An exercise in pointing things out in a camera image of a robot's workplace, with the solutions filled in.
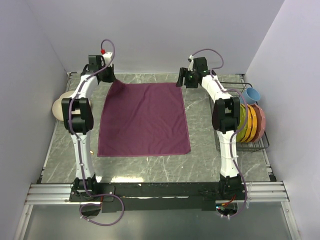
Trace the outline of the purple cloth napkin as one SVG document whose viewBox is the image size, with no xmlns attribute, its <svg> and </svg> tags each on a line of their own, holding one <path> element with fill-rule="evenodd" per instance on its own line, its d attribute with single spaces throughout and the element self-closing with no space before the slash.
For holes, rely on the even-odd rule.
<svg viewBox="0 0 320 240">
<path fill-rule="evenodd" d="M 100 118 L 99 157 L 172 156 L 190 151 L 181 88 L 174 82 L 112 83 Z"/>
</svg>

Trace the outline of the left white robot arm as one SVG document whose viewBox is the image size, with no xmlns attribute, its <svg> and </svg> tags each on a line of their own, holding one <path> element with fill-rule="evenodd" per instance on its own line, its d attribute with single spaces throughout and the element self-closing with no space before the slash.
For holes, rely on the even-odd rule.
<svg viewBox="0 0 320 240">
<path fill-rule="evenodd" d="M 96 173 L 91 159 L 90 137 L 94 117 L 90 98 L 100 82 L 113 82 L 114 53 L 90 55 L 73 94 L 61 100 L 64 127 L 70 133 L 76 162 L 76 174 L 71 193 L 94 201 L 99 197 Z"/>
</svg>

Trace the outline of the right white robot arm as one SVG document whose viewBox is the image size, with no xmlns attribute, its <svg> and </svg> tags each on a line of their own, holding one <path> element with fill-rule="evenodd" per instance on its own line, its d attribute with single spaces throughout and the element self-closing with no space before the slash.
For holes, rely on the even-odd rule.
<svg viewBox="0 0 320 240">
<path fill-rule="evenodd" d="M 242 190 L 242 179 L 236 167 L 238 163 L 236 135 L 240 124 L 240 100 L 223 87 L 217 74 L 209 70 L 205 57 L 188 59 L 189 66 L 179 70 L 177 87 L 196 89 L 201 86 L 212 100 L 211 123 L 219 140 L 221 154 L 218 193 L 223 199 L 230 199 Z"/>
</svg>

